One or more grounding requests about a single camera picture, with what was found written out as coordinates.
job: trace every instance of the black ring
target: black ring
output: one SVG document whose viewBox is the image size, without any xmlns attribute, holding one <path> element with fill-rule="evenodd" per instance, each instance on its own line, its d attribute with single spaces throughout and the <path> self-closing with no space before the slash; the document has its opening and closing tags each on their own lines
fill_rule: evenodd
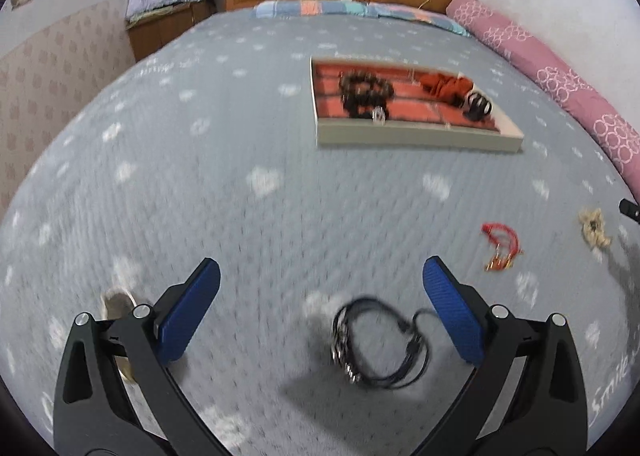
<svg viewBox="0 0 640 456">
<path fill-rule="evenodd" d="M 353 349 L 350 323 L 359 315 L 371 310 L 377 310 L 390 315 L 395 319 L 402 333 L 411 335 L 406 346 L 404 360 L 398 369 L 385 376 L 368 375 L 358 362 Z M 396 309 L 375 297 L 363 296 L 348 302 L 337 311 L 332 325 L 332 333 L 334 336 L 332 357 L 334 363 L 344 370 L 354 384 L 362 384 L 370 388 L 379 389 L 402 389 L 410 386 L 424 375 L 429 362 L 429 344 L 426 337 L 418 330 L 416 324 L 418 317 L 428 312 L 430 312 L 430 310 L 420 309 L 409 321 Z M 422 362 L 420 370 L 408 382 L 403 382 L 415 367 L 422 351 L 424 351 L 424 361 Z"/>
<path fill-rule="evenodd" d="M 491 114 L 491 110 L 494 108 L 491 100 L 476 91 L 470 91 L 466 95 L 466 103 L 469 109 L 463 112 L 463 115 L 472 122 L 482 121 L 486 116 Z"/>
</svg>

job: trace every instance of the pink bolster pillow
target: pink bolster pillow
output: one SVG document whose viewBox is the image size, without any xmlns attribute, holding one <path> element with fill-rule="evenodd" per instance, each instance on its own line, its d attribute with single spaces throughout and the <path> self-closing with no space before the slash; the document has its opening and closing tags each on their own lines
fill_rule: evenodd
<svg viewBox="0 0 640 456">
<path fill-rule="evenodd" d="M 478 0 L 453 0 L 447 15 L 507 59 L 575 118 L 640 200 L 640 135 L 542 41 Z"/>
</svg>

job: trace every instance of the red bracelet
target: red bracelet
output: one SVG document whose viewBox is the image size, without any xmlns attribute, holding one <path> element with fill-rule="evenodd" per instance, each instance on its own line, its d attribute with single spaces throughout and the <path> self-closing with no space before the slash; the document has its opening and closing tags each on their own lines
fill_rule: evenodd
<svg viewBox="0 0 640 456">
<path fill-rule="evenodd" d="M 482 232 L 484 232 L 489 241 L 491 241 L 495 245 L 495 255 L 492 257 L 491 261 L 484 267 L 485 270 L 504 270 L 505 268 L 511 268 L 513 266 L 513 258 L 515 258 L 518 254 L 523 254 L 524 252 L 520 250 L 520 242 L 518 240 L 518 235 L 515 230 L 507 225 L 503 225 L 502 223 L 485 223 L 482 225 Z M 495 234 L 495 231 L 502 232 L 507 235 L 508 245 L 509 245 L 509 253 L 506 257 L 502 257 L 500 252 L 505 245 L 505 241 L 501 241 Z"/>
</svg>

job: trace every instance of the wooden nightstand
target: wooden nightstand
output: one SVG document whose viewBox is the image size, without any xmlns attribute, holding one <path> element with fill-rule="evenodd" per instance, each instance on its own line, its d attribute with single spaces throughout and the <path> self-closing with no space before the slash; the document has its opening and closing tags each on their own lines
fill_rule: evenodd
<svg viewBox="0 0 640 456">
<path fill-rule="evenodd" d="M 212 1 L 182 3 L 128 24 L 127 34 L 136 62 L 155 53 L 216 12 L 216 5 Z"/>
</svg>

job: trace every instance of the gray bed sheet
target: gray bed sheet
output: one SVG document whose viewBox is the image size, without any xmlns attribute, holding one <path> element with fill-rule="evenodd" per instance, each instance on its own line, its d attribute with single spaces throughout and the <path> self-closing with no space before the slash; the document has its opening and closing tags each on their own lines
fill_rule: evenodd
<svg viewBox="0 0 640 456">
<path fill-rule="evenodd" d="M 524 131 L 522 152 L 318 149 L 312 56 L 460 70 Z M 75 315 L 100 318 L 114 287 L 154 302 L 209 256 L 222 287 L 172 372 L 233 454 L 410 454 L 469 365 L 426 318 L 425 377 L 364 391 L 330 365 L 328 326 L 361 293 L 408 316 L 429 307 L 421 269 L 438 254 L 490 304 L 568 317 L 593 442 L 640 376 L 640 230 L 619 216 L 620 198 L 630 192 L 588 134 L 472 38 L 397 20 L 219 14 L 105 88 L 22 184 L 0 229 L 0 374 L 51 442 Z M 602 207 L 610 250 L 584 242 L 582 207 Z M 480 227 L 491 221 L 513 227 L 526 253 L 489 274 Z M 392 331 L 360 322 L 379 370 L 402 357 Z"/>
</svg>

